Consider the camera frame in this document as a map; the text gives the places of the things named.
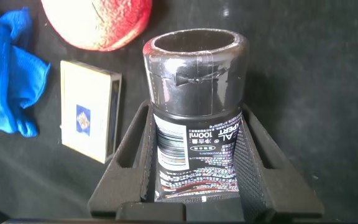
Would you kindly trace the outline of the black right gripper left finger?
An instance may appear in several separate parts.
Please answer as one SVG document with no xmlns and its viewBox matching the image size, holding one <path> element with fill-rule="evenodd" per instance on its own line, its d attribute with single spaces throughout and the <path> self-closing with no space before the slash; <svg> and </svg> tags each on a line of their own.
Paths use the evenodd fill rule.
<svg viewBox="0 0 358 224">
<path fill-rule="evenodd" d="M 150 101 L 137 110 L 99 184 L 88 201 L 92 217 L 111 217 L 120 205 L 147 200 L 154 180 L 156 125 Z"/>
</svg>

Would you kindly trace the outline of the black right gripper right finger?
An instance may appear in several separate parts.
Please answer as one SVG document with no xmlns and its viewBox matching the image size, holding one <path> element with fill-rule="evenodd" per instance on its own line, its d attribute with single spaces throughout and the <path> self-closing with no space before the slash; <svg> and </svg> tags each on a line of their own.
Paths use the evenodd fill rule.
<svg viewBox="0 0 358 224">
<path fill-rule="evenodd" d="M 234 151 L 244 218 L 250 222 L 309 222 L 324 205 L 247 105 Z"/>
</svg>

